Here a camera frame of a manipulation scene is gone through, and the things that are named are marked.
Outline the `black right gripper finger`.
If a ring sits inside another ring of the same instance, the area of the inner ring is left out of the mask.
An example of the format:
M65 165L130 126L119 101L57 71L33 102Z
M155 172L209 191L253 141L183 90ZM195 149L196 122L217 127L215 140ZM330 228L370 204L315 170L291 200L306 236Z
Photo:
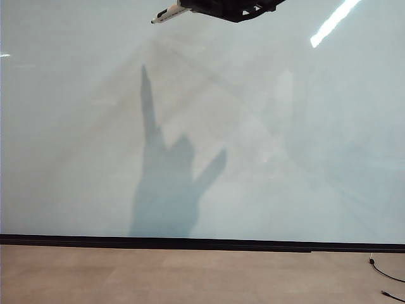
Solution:
M244 22L257 18L267 12L274 12L277 6L285 2L285 0L269 0L269 1L244 1L237 8L236 23Z
M236 21L235 15L231 11L231 1L179 0L178 4L183 8L190 9L193 13L200 13L230 22Z

